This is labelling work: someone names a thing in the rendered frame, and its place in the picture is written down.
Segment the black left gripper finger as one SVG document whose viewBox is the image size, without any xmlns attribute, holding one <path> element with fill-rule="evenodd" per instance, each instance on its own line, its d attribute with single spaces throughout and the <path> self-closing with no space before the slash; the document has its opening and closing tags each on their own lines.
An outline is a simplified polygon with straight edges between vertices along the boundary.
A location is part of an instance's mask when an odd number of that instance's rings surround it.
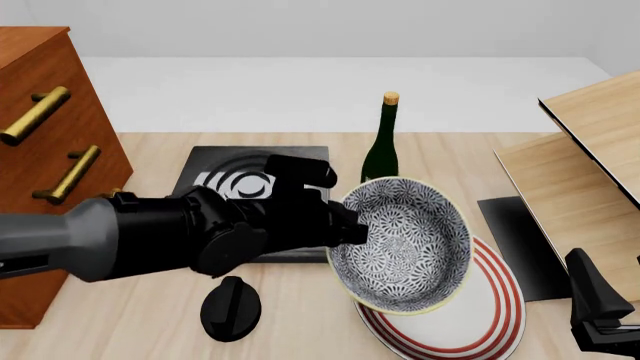
<svg viewBox="0 0 640 360">
<path fill-rule="evenodd" d="M 358 212 L 342 203 L 329 201 L 329 246 L 363 245 L 367 242 L 368 226 L 359 223 Z"/>
</svg>

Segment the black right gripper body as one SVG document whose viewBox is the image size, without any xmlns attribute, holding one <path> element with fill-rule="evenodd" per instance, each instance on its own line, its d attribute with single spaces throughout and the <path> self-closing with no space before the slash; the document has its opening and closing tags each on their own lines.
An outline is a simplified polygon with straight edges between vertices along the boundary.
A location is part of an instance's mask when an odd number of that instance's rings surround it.
<svg viewBox="0 0 640 360">
<path fill-rule="evenodd" d="M 640 324 L 619 320 L 583 321 L 572 317 L 571 332 L 583 352 L 640 356 Z"/>
</svg>

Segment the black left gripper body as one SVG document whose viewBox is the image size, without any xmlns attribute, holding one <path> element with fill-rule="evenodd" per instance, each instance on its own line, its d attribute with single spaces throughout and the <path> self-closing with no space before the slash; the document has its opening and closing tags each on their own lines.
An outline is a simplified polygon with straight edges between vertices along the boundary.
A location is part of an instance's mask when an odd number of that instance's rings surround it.
<svg viewBox="0 0 640 360">
<path fill-rule="evenodd" d="M 266 204 L 266 251 L 330 247 L 344 242 L 346 208 L 317 189 L 275 185 Z"/>
</svg>

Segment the patterned black and white bowl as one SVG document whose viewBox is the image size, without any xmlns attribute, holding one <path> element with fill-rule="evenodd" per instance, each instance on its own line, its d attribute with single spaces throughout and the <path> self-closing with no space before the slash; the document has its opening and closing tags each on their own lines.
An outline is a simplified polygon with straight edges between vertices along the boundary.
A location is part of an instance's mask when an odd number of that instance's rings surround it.
<svg viewBox="0 0 640 360">
<path fill-rule="evenodd" d="M 327 248 L 345 291 L 384 314 L 423 314 L 450 301 L 464 283 L 472 236 L 458 206 L 415 179 L 388 176 L 353 188 L 342 205 L 368 228 L 363 245 Z"/>
</svg>

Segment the flat black stove plate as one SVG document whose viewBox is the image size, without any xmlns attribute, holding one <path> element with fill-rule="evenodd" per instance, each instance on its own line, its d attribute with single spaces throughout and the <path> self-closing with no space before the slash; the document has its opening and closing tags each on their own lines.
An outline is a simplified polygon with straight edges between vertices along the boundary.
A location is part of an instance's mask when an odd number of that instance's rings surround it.
<svg viewBox="0 0 640 360">
<path fill-rule="evenodd" d="M 255 200 L 270 197 L 273 185 L 279 182 L 263 172 L 270 155 L 289 155 L 329 162 L 326 146 L 195 146 L 181 170 L 173 193 L 185 188 L 203 186 L 236 205 L 252 206 Z M 317 189 L 322 199 L 330 199 L 330 189 Z"/>
</svg>

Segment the white plate with red rings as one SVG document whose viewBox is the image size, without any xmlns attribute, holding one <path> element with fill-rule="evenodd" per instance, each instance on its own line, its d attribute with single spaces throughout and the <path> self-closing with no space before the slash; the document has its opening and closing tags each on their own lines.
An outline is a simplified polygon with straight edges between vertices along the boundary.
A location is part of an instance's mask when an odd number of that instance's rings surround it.
<svg viewBox="0 0 640 360">
<path fill-rule="evenodd" d="M 500 255 L 479 238 L 473 242 L 468 278 L 435 311 L 393 316 L 356 304 L 372 335 L 405 360 L 506 360 L 524 334 L 524 296 Z"/>
</svg>

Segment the flat black panel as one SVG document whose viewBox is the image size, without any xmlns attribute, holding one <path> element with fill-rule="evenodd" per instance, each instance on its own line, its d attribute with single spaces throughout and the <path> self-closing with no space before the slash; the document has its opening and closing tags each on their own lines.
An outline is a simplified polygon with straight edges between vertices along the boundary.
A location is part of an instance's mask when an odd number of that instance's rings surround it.
<svg viewBox="0 0 640 360">
<path fill-rule="evenodd" d="M 567 272 L 521 198 L 480 200 L 478 206 L 524 300 L 569 299 Z"/>
</svg>

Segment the dark green wine bottle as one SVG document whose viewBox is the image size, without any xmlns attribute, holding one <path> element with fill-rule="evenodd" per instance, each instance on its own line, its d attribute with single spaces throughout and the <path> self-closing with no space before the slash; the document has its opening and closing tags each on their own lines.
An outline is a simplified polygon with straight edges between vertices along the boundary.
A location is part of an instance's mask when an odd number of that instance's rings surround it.
<svg viewBox="0 0 640 360">
<path fill-rule="evenodd" d="M 399 98 L 397 92 L 386 92 L 383 96 L 377 136 L 363 162 L 361 183 L 399 174 L 398 158 L 394 145 L 394 128 Z"/>
</svg>

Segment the pale wooden rack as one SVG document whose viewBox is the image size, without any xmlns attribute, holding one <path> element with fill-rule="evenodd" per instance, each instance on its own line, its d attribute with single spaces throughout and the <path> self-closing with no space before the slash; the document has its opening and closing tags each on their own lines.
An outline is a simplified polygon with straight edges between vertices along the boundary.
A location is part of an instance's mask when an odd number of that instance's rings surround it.
<svg viewBox="0 0 640 360">
<path fill-rule="evenodd" d="M 582 248 L 640 301 L 640 71 L 538 104 L 560 133 L 496 158 L 557 257 Z"/>
</svg>

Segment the round black stove knob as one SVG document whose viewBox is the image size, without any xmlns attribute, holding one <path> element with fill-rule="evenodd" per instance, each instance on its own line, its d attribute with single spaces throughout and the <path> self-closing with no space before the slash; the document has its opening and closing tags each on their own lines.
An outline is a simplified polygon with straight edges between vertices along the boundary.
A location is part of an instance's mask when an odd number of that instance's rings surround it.
<svg viewBox="0 0 640 360">
<path fill-rule="evenodd" d="M 239 341 L 259 323 L 262 305 L 259 294 L 237 276 L 225 277 L 200 310 L 200 320 L 210 338 L 220 342 Z"/>
</svg>

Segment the wooden cabinet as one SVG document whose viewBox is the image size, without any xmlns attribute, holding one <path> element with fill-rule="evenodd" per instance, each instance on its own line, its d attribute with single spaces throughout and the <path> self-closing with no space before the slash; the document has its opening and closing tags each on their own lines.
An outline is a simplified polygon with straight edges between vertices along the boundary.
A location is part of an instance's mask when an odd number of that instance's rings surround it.
<svg viewBox="0 0 640 360">
<path fill-rule="evenodd" d="M 0 329 L 38 326 L 68 275 L 109 274 L 103 194 L 131 174 L 68 29 L 0 26 Z"/>
</svg>

